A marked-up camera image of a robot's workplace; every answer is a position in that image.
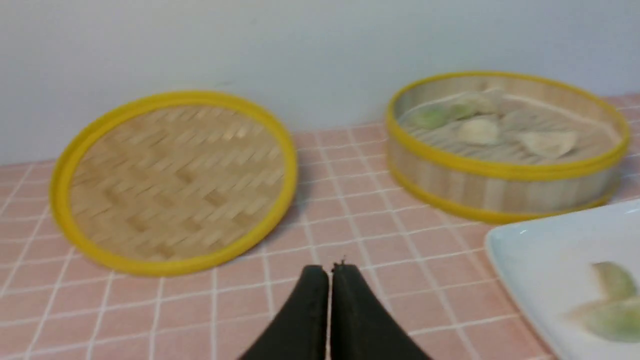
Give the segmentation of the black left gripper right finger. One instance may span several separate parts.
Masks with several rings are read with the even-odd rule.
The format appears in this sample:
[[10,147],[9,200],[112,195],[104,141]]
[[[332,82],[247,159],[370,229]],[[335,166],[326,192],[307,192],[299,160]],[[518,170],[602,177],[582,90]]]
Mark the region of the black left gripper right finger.
[[359,268],[332,268],[330,356],[332,360],[429,360],[387,312]]

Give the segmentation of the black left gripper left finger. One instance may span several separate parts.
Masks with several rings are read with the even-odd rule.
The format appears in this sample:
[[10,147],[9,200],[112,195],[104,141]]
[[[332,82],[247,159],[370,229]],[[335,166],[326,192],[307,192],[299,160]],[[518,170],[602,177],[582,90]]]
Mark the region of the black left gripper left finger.
[[329,289],[322,266],[306,265],[282,308],[240,359],[324,360]]

